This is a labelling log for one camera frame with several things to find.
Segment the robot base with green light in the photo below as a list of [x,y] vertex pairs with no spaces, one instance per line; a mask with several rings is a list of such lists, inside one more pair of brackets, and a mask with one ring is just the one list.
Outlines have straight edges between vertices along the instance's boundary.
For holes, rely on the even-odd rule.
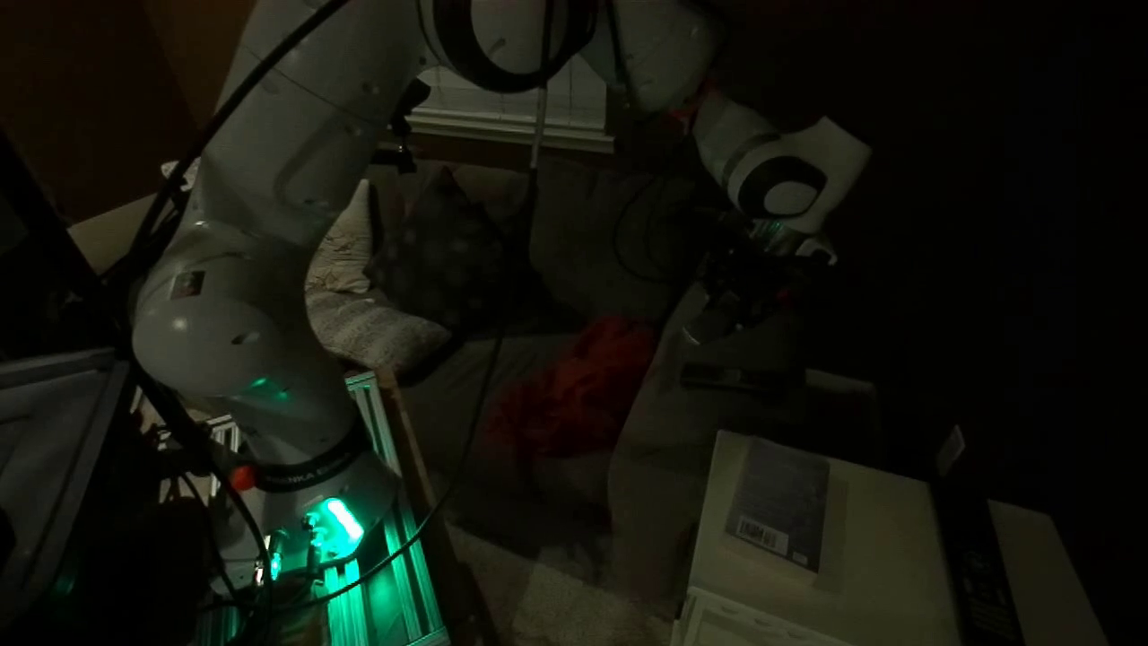
[[219,538],[234,588],[204,606],[194,646],[452,646],[435,575],[444,498],[395,456],[292,498],[255,471],[221,481],[238,538]]

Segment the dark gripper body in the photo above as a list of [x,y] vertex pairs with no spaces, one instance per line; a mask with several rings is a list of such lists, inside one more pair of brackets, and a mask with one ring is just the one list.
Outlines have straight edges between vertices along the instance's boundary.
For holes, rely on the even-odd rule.
[[771,251],[744,231],[716,227],[704,263],[704,291],[734,319],[768,319],[802,289],[820,283],[841,266],[841,254],[820,240],[800,240],[788,251]]

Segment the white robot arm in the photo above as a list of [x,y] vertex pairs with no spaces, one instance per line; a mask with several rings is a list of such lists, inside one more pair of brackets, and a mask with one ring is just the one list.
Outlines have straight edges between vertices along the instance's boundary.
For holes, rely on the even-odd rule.
[[344,481],[367,430],[306,313],[319,240],[371,188],[428,68],[526,94],[575,57],[646,111],[694,107],[709,180],[807,240],[872,147],[833,119],[787,130],[709,89],[725,32],[699,0],[255,0],[227,99],[133,240],[147,275],[133,357],[147,379],[238,412],[267,492]]

